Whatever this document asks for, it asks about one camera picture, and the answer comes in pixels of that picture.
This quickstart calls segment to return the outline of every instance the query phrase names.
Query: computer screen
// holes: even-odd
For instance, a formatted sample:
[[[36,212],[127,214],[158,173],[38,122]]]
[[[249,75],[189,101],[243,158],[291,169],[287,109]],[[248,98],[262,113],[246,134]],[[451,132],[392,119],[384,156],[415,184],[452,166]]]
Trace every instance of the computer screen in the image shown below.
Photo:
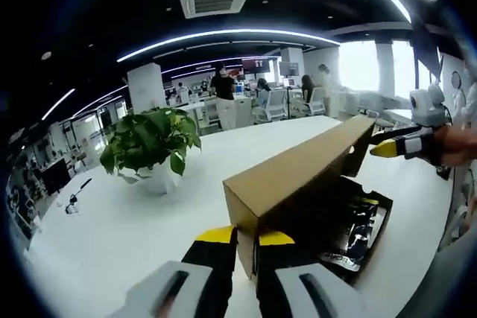
[[[270,72],[268,60],[242,60],[245,74],[264,74]]]
[[[280,68],[280,74],[282,76],[300,76],[300,71],[298,70],[298,63],[284,63],[281,62],[278,64]]]

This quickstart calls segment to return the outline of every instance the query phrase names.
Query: desk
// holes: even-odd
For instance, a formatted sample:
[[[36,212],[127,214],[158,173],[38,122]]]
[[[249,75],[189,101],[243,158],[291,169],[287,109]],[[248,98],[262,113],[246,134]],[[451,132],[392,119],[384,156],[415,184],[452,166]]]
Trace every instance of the desk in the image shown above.
[[[203,136],[202,153],[197,148],[188,152],[182,182],[161,198],[108,176],[102,167],[78,174],[53,202],[42,220],[43,231],[31,241],[36,282],[56,303],[59,317],[111,314],[124,304],[132,285],[166,261],[180,260],[197,235],[230,223],[223,179],[337,124],[315,116]],[[82,213],[66,216],[69,195],[88,178],[91,183],[78,195]],[[356,181],[394,201],[379,246],[356,285],[378,317],[392,318],[414,294],[434,258],[452,182],[439,178],[423,160],[369,154]],[[238,258],[226,317],[260,317],[255,286]]]
[[[412,114],[410,109],[386,109],[385,113],[387,113],[396,122],[407,125],[412,124]]]

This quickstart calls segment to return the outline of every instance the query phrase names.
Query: person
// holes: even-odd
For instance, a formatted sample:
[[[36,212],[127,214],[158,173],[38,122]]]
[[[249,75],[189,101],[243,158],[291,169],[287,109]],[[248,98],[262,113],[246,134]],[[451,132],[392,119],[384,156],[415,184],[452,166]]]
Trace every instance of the person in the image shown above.
[[[237,110],[233,93],[236,90],[236,85],[235,81],[228,75],[225,66],[217,67],[210,87],[212,93],[217,96],[217,113],[222,130],[235,129]]]
[[[301,78],[301,92],[303,95],[303,100],[308,104],[310,103],[310,100],[312,99],[314,87],[315,86],[313,86],[313,81],[310,75],[304,74],[303,77]]]
[[[316,76],[316,80],[313,81],[313,84],[316,87],[323,87],[325,89],[325,97],[323,98],[323,104],[326,108],[326,115],[330,115],[331,113],[330,102],[332,96],[332,84],[329,78],[329,73],[330,70],[328,69],[328,67],[324,63],[322,63],[318,66],[318,74]]]
[[[271,91],[267,81],[264,78],[259,78],[256,83],[256,89],[257,102],[261,108],[265,108],[267,106],[268,93]]]
[[[202,92],[207,92],[209,91],[209,86],[207,85],[207,81],[202,81],[202,85],[200,85],[200,90]]]
[[[180,102],[182,104],[186,104],[189,102],[189,96],[192,94],[192,91],[187,87],[182,84],[182,82],[179,82],[179,89],[177,90],[177,96],[180,98]]]

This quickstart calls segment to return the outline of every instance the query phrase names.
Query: white chair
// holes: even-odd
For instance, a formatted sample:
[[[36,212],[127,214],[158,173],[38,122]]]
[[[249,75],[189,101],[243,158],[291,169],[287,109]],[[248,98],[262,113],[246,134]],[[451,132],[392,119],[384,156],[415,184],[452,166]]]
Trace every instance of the white chair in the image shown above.
[[[324,115],[326,113],[324,98],[326,91],[324,87],[313,88],[312,97],[309,103],[301,100],[298,101],[302,106],[298,110],[304,115]]]
[[[287,116],[286,112],[286,90],[277,89],[268,93],[267,105],[265,108],[255,107],[253,115],[259,123],[280,121]]]

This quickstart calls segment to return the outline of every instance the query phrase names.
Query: air conditioner vent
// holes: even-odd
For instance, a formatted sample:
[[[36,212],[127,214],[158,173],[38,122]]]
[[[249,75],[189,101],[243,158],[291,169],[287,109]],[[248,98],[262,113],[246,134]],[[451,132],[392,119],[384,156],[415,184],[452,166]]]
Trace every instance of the air conditioner vent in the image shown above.
[[[238,13],[246,0],[180,0],[186,19]]]

